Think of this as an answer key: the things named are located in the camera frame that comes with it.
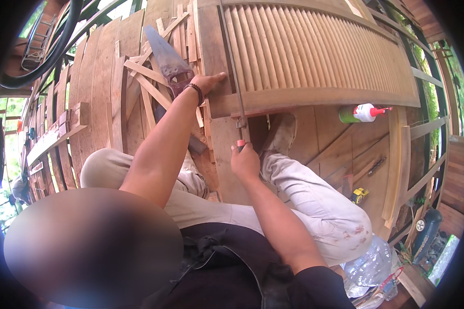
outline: black apron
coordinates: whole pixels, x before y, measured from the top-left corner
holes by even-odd
[[[290,309],[287,287],[294,279],[289,265],[282,264],[264,236],[243,226],[206,223],[181,230],[184,238],[184,257],[178,279],[171,280],[158,292],[145,298],[141,309],[160,308],[163,300],[190,271],[227,267],[237,262],[245,263],[256,279],[261,293],[262,309]]]

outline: hand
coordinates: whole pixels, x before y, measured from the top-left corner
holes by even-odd
[[[248,182],[259,180],[260,157],[253,150],[253,145],[247,143],[241,152],[232,146],[232,159],[230,160],[232,173],[244,185]]]
[[[201,89],[203,96],[205,96],[210,92],[213,85],[224,79],[226,76],[227,74],[225,72],[212,76],[196,75],[192,78],[191,83],[198,86],[199,89]]]

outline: hand saw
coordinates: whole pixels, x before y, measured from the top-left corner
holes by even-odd
[[[191,82],[194,72],[173,47],[156,32],[155,28],[147,25],[144,28],[144,33],[148,38],[149,45],[153,50],[153,55],[162,72],[162,76],[167,80],[167,84],[172,90],[173,98],[175,99],[187,84]],[[186,80],[179,82],[178,77],[179,79],[185,78]]]

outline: black shirt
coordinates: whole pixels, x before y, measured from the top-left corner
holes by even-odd
[[[248,228],[205,223],[181,229],[184,237],[201,238],[225,228],[241,246],[261,259],[280,257],[265,237]],[[342,277],[333,270],[317,266],[294,276],[287,288],[292,309],[354,308],[347,298]],[[197,269],[188,273],[165,298],[162,308],[260,308],[261,294],[254,275],[245,263],[227,267]]]

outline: knee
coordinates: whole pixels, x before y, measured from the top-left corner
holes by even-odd
[[[81,188],[118,189],[129,170],[132,157],[111,148],[93,152],[80,172]]]

